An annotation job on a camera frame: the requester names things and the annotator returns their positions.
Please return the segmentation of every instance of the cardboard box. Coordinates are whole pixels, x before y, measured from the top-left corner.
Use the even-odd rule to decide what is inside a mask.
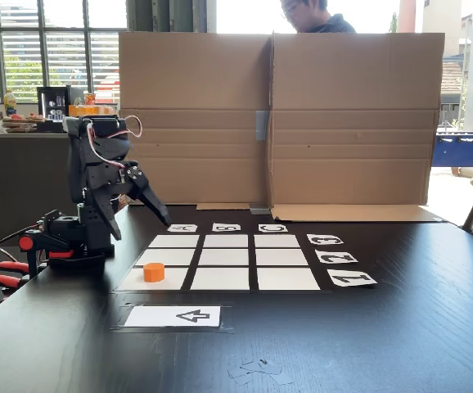
[[[265,201],[271,38],[121,33],[119,44],[122,115],[145,129],[130,154],[157,195]]]
[[[121,33],[119,42],[122,115],[145,128],[132,157],[166,203],[266,201],[290,220],[401,205],[424,219],[443,34]],[[334,220],[362,220],[358,208],[338,210]]]

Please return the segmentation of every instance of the black cable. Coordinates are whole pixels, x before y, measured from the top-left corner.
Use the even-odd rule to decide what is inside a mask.
[[[5,256],[11,258],[13,261],[15,262],[18,262],[18,260],[13,256],[11,255],[10,253],[8,253],[7,251],[5,251],[3,248],[2,248],[2,244],[7,242],[8,240],[11,240],[13,237],[17,237],[17,236],[20,236],[22,233],[25,233],[26,231],[29,231],[30,229],[35,229],[38,227],[38,224],[35,224],[35,225],[31,225],[30,227],[27,227],[27,228],[24,228],[24,229],[21,229],[20,231],[17,231],[9,236],[6,236],[4,237],[1,241],[0,241],[0,252],[2,252]]]

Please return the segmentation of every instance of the black table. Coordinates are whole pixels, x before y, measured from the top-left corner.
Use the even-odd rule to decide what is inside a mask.
[[[171,214],[200,234],[214,222],[273,222],[248,210]],[[299,240],[341,237],[373,287],[334,287],[322,275],[323,290],[306,293],[148,294],[114,289],[164,229],[142,207],[117,220],[124,240],[105,272],[48,269],[0,305],[0,393],[473,393],[473,237],[451,224],[287,224]],[[230,329],[115,328],[133,304],[224,305]],[[250,355],[295,383],[254,374],[237,386],[227,370]]]

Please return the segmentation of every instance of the orange block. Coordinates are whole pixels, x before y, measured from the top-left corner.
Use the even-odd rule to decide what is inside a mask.
[[[163,264],[146,264],[144,265],[144,281],[160,282],[164,280]]]

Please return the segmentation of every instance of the white paper square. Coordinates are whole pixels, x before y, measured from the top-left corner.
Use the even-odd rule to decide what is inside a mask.
[[[149,248],[195,248],[199,235],[158,235]]]
[[[255,235],[255,247],[300,248],[295,235]]]
[[[310,268],[258,268],[262,291],[318,291]]]
[[[250,289],[248,268],[198,268],[192,290],[239,291]]]
[[[129,313],[126,328],[220,326],[219,305],[137,305]]]
[[[194,248],[145,250],[136,265],[164,264],[164,266],[189,266],[195,254]]]
[[[191,224],[173,224],[170,225],[168,228],[168,232],[184,232],[184,233],[192,233],[196,232],[198,226],[191,225]]]
[[[238,224],[213,224],[213,232],[235,232],[240,231]]]
[[[117,291],[177,291],[182,288],[186,274],[187,268],[166,269],[163,281],[145,282],[144,269],[131,269]]]
[[[317,253],[318,261],[323,264],[352,264],[358,262],[349,252],[337,251],[319,251]]]
[[[204,247],[247,247],[247,235],[207,235]]]
[[[199,265],[247,266],[250,256],[247,248],[205,248],[200,255]]]
[[[287,232],[286,225],[260,224],[259,231],[264,233]]]
[[[308,266],[308,261],[300,248],[287,250],[264,248],[257,249],[255,252],[258,266]]]
[[[308,235],[312,244],[317,246],[329,246],[330,244],[344,244],[337,236],[333,235]]]
[[[358,287],[361,285],[376,284],[376,281],[364,272],[331,269],[328,269],[327,272],[333,283],[339,287]]]

